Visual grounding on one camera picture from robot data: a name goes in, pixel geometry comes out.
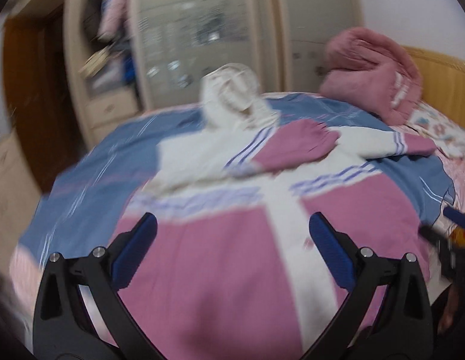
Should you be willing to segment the floral pink bedding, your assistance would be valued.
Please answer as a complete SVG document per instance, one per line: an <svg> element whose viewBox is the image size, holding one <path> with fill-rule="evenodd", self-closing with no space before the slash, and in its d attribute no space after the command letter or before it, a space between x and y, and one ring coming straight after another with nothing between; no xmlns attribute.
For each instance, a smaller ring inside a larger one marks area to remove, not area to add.
<svg viewBox="0 0 465 360"><path fill-rule="evenodd" d="M420 218L465 246L465 231L443 214L447 206L465 213L465 129L431 105L420 102L408 121L394 126L394 130L435 144L435 152L429 157L408 158L419 189Z"/></svg>

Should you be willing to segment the blue plaid bed sheet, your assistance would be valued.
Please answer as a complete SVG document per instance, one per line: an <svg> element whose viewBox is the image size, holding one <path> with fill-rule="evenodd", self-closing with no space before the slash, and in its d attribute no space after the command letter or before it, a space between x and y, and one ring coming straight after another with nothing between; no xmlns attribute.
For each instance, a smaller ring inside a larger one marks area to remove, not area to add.
<svg viewBox="0 0 465 360"><path fill-rule="evenodd" d="M156 145L164 138L201 130L200 106L174 106L118 126L82 160L60 174L45 194L19 247L43 267L49 255L81 257L108 243L137 189L158 170ZM452 178L436 155L376 159L382 170L411 200L421 220L432 222L442 200L456 197Z"/></svg>

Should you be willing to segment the pink garment hanging in wardrobe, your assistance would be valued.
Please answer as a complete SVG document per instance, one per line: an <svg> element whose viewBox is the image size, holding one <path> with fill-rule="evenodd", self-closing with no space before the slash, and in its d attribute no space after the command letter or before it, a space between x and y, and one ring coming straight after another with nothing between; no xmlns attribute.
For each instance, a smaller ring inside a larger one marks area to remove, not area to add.
<svg viewBox="0 0 465 360"><path fill-rule="evenodd" d="M102 0L101 20L97 31L97 39L102 42L112 41L120 28L129 19L130 0Z"/></svg>

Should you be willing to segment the cream sliding-door wardrobe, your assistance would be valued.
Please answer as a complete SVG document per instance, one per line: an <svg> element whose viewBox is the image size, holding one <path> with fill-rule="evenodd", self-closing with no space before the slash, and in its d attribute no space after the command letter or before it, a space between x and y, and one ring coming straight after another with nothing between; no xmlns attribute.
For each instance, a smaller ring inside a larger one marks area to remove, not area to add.
<svg viewBox="0 0 465 360"><path fill-rule="evenodd" d="M197 101L226 63L252 68L268 92L316 92L324 47L362 22L359 0L130 0L128 25L98 40L102 0L65 0L67 79L94 147L147 111Z"/></svg>

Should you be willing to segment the rolled pink quilt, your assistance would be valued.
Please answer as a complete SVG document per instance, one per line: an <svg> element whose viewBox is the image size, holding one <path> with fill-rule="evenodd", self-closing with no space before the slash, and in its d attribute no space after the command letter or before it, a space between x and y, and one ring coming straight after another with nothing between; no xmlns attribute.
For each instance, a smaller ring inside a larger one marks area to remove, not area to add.
<svg viewBox="0 0 465 360"><path fill-rule="evenodd" d="M420 70L402 46L383 34L348 28L327 43L324 60L328 73L319 93L387 125L405 124L421 100Z"/></svg>

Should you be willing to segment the cream drawer cabinet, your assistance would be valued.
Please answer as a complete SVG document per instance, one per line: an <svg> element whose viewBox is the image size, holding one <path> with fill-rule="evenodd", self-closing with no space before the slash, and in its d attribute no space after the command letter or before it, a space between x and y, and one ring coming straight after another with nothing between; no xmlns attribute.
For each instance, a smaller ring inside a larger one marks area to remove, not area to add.
<svg viewBox="0 0 465 360"><path fill-rule="evenodd" d="M0 258L6 258L27 229L41 191L16 132L0 139Z"/></svg>

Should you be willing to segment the brown wooden door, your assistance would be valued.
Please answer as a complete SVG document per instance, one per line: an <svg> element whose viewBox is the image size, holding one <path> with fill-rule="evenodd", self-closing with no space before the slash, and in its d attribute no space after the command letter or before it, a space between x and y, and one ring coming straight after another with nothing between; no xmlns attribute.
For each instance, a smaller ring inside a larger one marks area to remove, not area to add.
<svg viewBox="0 0 465 360"><path fill-rule="evenodd" d="M63 13L5 22L5 102L31 173L43 193L85 153L67 81Z"/></svg>

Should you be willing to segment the pink and white hooded jacket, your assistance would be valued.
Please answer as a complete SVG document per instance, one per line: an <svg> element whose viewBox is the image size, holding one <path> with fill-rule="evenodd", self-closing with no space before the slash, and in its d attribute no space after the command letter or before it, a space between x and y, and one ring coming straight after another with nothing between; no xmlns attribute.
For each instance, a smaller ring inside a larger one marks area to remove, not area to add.
<svg viewBox="0 0 465 360"><path fill-rule="evenodd" d="M309 233L313 213L388 258L429 271L423 222L376 159L429 157L434 143L344 102L268 102L268 121L162 139L158 170L135 191L114 236L145 213L158 235L120 292L169 359L297 359L345 298Z"/></svg>

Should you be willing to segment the yellow wooden headboard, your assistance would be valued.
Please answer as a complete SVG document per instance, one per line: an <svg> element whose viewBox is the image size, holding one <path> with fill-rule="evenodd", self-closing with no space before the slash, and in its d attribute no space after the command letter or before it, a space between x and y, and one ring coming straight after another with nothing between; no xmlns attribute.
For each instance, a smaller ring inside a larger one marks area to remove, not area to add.
<svg viewBox="0 0 465 360"><path fill-rule="evenodd" d="M465 61L428 49L403 48L423 77L423 101L465 128Z"/></svg>

